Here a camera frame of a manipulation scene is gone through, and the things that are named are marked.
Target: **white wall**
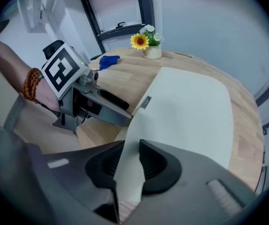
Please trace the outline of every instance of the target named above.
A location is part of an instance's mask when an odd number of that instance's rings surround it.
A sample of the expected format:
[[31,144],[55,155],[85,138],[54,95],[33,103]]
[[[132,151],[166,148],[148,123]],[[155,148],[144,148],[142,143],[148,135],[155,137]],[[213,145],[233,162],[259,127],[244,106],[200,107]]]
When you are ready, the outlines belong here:
[[254,0],[161,0],[163,49],[199,57],[254,95],[269,81],[269,20]]
[[41,68],[46,62],[42,50],[52,42],[44,28],[41,27],[40,32],[28,33],[17,9],[2,19],[10,19],[10,22],[1,32],[0,41],[10,46],[30,67]]

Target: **white flower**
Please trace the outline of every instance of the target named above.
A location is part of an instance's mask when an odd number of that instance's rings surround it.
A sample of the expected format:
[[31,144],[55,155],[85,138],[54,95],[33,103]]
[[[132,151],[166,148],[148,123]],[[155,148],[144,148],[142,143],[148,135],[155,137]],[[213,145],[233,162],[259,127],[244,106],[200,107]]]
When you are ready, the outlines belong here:
[[147,28],[146,28],[146,26],[145,27],[143,27],[143,28],[141,28],[140,30],[139,30],[139,33],[140,34],[143,34],[143,33],[145,33],[147,31]]
[[156,32],[156,33],[154,34],[153,38],[154,38],[154,40],[157,41],[157,42],[162,41],[162,38],[161,38],[161,36],[159,36],[159,33],[158,33],[158,32]]
[[152,26],[152,25],[147,25],[147,26],[145,26],[145,27],[147,27],[147,30],[148,30],[149,32],[153,32],[153,31],[155,30],[155,27]]

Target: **human arm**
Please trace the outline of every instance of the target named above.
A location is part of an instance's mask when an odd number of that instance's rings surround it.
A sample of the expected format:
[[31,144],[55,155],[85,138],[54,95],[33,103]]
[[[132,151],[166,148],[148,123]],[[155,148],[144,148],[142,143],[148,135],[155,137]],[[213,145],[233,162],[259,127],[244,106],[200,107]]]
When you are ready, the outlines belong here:
[[[18,92],[23,92],[23,83],[30,69],[8,45],[0,41],[0,72]],[[57,97],[45,79],[36,86],[35,98],[49,109],[59,111]]]

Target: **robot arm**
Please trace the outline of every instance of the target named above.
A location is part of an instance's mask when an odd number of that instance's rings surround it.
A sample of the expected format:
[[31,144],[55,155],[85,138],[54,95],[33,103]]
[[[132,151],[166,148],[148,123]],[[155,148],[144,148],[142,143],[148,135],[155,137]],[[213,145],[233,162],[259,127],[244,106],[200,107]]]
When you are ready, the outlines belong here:
[[128,126],[132,115],[129,104],[97,85],[98,71],[91,70],[77,52],[57,40],[46,47],[48,62],[42,74],[58,98],[60,113],[54,126],[75,131],[85,118],[95,117],[121,127]]
[[[43,155],[0,130],[0,192],[37,224],[119,224],[113,177],[123,146]],[[142,200],[124,225],[242,224],[263,199],[201,154],[148,140],[139,141],[139,154]]]

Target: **blue cloth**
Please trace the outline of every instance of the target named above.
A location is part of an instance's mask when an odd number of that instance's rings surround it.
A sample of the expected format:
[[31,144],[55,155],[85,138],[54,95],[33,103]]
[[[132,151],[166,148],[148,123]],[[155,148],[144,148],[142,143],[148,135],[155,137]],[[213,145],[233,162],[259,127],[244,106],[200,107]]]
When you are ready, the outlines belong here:
[[103,56],[99,62],[100,64],[99,71],[106,69],[111,65],[117,64],[118,59],[120,59],[120,56]]

